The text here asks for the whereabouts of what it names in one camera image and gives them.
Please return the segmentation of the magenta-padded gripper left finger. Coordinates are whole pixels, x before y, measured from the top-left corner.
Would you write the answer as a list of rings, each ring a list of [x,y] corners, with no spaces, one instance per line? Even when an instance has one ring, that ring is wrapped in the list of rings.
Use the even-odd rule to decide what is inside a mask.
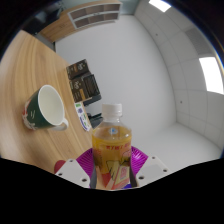
[[[55,175],[78,186],[95,189],[97,175],[92,149],[88,149],[77,159],[58,161],[55,164]]]

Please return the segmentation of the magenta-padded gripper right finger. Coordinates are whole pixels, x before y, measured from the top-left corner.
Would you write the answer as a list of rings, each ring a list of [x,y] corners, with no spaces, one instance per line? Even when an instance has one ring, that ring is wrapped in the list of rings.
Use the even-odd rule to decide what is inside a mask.
[[[148,156],[136,147],[131,148],[130,184],[143,187],[171,173],[171,170],[157,157]]]

